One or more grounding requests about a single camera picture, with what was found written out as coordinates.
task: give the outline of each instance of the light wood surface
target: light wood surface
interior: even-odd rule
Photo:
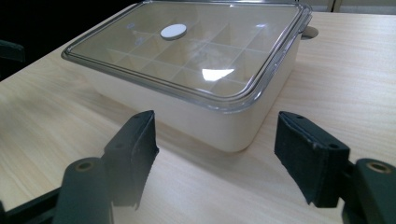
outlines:
[[[300,114],[351,147],[350,160],[396,165],[396,16],[313,13],[317,37],[296,64],[254,142],[224,153],[157,124],[160,153],[141,205],[116,223],[341,223],[317,209],[274,154],[277,113]],[[62,183],[68,164],[100,157],[137,111],[98,94],[66,45],[0,82],[0,200],[6,210]]]

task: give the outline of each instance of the clear plastic lid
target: clear plastic lid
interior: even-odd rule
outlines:
[[[63,57],[232,112],[260,96],[310,13],[298,3],[145,1],[84,35]]]

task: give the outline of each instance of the plastic storage box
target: plastic storage box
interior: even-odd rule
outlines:
[[[294,65],[300,3],[144,1],[62,57],[103,95],[223,151],[253,140]]]

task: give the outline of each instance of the white circular knob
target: white circular knob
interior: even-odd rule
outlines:
[[[161,36],[165,40],[175,40],[186,34],[187,27],[183,24],[173,24],[163,28]]]

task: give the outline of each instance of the black object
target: black object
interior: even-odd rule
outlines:
[[[24,47],[22,45],[0,39],[0,58],[24,63]]]
[[[75,161],[66,168],[60,188],[8,212],[1,206],[0,223],[113,223],[112,203],[138,208],[158,152],[154,112],[136,114],[107,144],[101,159]]]
[[[396,169],[373,159],[348,161],[349,147],[300,115],[278,115],[275,154],[308,203],[345,202],[344,223],[396,223]]]
[[[140,0],[1,0],[0,40],[24,48],[24,61],[0,57],[0,81]]]

